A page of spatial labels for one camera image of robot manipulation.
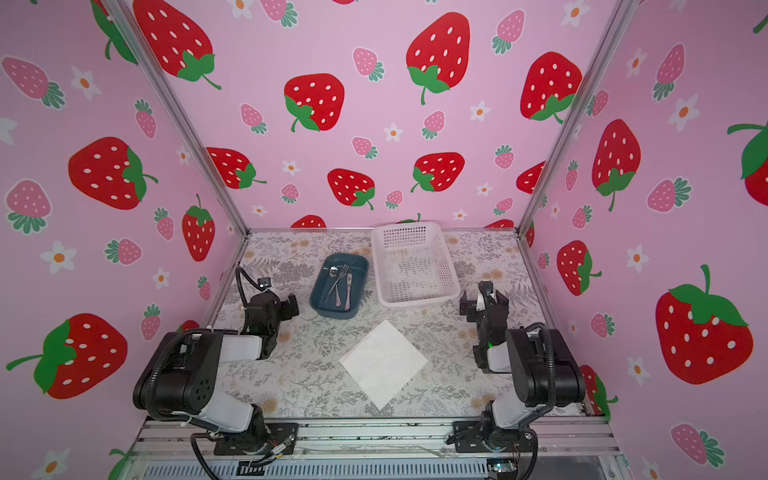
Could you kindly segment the silver fork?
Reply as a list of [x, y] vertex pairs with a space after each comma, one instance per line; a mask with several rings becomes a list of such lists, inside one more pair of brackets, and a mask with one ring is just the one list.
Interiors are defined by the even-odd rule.
[[326, 301], [329, 301], [331, 296], [335, 295], [336, 305], [340, 304], [340, 297], [338, 293], [338, 283], [341, 279], [346, 277], [348, 269], [349, 269], [348, 264], [344, 264], [342, 266], [332, 265], [329, 268], [329, 275], [334, 279], [334, 282], [325, 297]]

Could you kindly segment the silver spoon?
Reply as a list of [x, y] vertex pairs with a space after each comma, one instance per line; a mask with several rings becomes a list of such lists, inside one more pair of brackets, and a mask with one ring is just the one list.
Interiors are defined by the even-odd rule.
[[329, 269], [329, 274], [333, 278], [333, 283], [331, 288], [329, 289], [326, 299], [327, 300], [333, 299], [334, 304], [336, 306], [340, 306], [341, 300], [340, 300], [340, 294], [338, 291], [338, 283], [341, 280], [342, 276], [344, 275], [343, 268], [336, 265], [332, 265]]

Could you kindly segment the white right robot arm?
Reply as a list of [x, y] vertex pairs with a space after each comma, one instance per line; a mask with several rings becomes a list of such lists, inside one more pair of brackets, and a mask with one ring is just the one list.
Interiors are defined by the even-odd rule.
[[474, 423], [455, 422], [447, 439], [459, 453], [534, 451], [531, 424], [556, 407], [578, 404], [586, 383], [561, 333], [542, 322], [508, 326], [510, 301], [490, 281], [478, 297], [463, 293], [459, 315], [476, 327], [476, 366], [485, 374], [508, 374], [513, 389], [489, 401]]

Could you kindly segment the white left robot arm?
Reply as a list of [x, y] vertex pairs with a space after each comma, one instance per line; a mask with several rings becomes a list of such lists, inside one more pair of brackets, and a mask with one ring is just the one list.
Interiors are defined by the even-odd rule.
[[191, 329], [165, 335], [133, 390], [134, 406], [156, 421], [201, 428], [191, 439], [215, 443], [214, 453], [268, 460], [293, 453], [298, 425], [265, 422], [264, 412], [216, 386], [219, 367], [269, 357], [283, 321], [299, 314], [296, 297], [257, 294], [245, 306], [245, 331]]

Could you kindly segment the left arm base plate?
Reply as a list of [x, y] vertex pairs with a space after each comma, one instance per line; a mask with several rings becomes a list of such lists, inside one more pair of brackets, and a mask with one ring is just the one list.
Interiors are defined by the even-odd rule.
[[298, 437], [299, 424], [268, 422], [241, 433], [222, 434], [215, 443], [215, 456], [291, 455]]

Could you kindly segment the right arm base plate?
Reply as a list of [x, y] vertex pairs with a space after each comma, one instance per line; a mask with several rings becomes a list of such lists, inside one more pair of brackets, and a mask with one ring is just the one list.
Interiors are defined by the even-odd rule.
[[533, 453], [538, 439], [532, 430], [502, 429], [480, 420], [454, 421], [445, 444], [458, 453]]

